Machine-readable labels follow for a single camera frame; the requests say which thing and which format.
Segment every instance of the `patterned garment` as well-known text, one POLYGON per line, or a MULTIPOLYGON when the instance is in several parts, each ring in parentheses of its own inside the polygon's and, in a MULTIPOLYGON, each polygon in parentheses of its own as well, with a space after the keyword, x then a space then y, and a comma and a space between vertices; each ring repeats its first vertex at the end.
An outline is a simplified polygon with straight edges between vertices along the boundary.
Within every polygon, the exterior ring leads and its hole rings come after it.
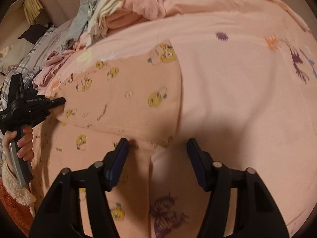
MULTIPOLYGON (((29 84, 31 83, 33 77, 35 74, 28 69, 30 67, 28 66, 28 62, 32 56, 32 53, 36 51, 36 49, 42 44, 42 40, 45 40, 45 38, 54 31, 55 27, 54 25, 51 26, 45 34, 35 43, 34 47, 31 49, 31 51, 22 59, 22 61, 14 68, 9 69, 7 74, 5 75, 5 80, 4 84, 1 90, 1 96, 0 96, 0 111, 4 110, 7 108, 8 104, 8 94, 9 94, 9 88, 10 88, 10 81, 12 75, 21 73, 23 77, 23 83, 24 83, 24 88, 27 88, 29 84)), ((5 161, 5 155, 3 153, 3 147, 2 147, 2 139, 3 139, 3 134, 0 131, 0 164, 5 161)))

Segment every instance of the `human hand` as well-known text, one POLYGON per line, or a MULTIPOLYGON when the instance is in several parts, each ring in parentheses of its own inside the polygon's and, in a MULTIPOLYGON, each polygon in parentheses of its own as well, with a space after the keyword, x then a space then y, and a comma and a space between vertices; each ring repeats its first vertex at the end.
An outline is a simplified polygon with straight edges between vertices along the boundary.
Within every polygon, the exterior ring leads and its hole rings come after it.
MULTIPOLYGON (((33 152, 33 134, 32 134, 32 127, 31 126, 26 126, 23 129, 24 136, 18 140, 18 147, 20 148, 18 152, 18 157, 23 158, 24 161, 32 161, 34 158, 34 152, 33 152)), ((6 131, 4 138, 2 140, 2 146, 4 148, 4 153, 7 158, 7 164, 9 167, 9 170, 12 173, 15 173, 11 156, 10 156, 10 150, 9 150, 9 142, 13 140, 17 135, 17 132, 11 132, 11 131, 6 131)))

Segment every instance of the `finger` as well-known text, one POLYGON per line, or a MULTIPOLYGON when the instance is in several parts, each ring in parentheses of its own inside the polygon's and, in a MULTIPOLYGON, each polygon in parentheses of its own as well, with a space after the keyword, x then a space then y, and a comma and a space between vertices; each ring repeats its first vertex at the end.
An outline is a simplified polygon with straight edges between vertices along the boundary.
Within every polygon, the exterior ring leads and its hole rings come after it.
POLYGON ((32 127, 31 126, 26 126, 26 127, 24 127, 24 129, 23 129, 23 133, 24 134, 27 134, 27 133, 32 133, 32 127))
POLYGON ((4 149, 9 149, 9 141, 16 137, 17 131, 6 131, 2 140, 2 146, 4 149))
POLYGON ((26 154, 25 154, 25 156, 23 157, 23 160, 24 161, 32 161, 33 160, 33 151, 32 150, 30 150, 30 151, 28 151, 26 154))
POLYGON ((27 133, 26 135, 24 135, 21 139, 19 139, 18 141, 18 147, 21 148, 23 147, 25 144, 29 143, 30 141, 33 140, 33 134, 32 133, 27 133))
POLYGON ((30 141, 19 150, 18 157, 23 158, 28 151, 32 150, 32 148, 33 148, 33 142, 30 141))

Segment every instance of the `white fleece cuff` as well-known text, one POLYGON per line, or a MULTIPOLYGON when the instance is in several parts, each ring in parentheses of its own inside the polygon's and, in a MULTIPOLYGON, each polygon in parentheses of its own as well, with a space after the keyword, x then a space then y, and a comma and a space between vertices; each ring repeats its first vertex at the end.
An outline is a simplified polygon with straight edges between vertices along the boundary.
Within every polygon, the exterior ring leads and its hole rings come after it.
POLYGON ((2 166, 2 182, 7 192, 22 206, 33 206, 36 198, 26 187, 19 187, 18 180, 10 172, 7 162, 2 166))

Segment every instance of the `black cloth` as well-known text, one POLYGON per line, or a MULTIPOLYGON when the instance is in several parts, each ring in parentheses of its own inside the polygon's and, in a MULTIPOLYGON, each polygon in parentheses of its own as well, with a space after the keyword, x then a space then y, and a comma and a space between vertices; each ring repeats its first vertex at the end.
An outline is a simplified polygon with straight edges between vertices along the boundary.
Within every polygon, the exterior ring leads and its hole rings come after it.
POLYGON ((39 40, 39 38, 44 35, 44 33, 47 31, 47 28, 44 27, 41 24, 34 24, 29 27, 27 31, 25 31, 18 39, 26 39, 33 45, 35 45, 36 41, 39 40))

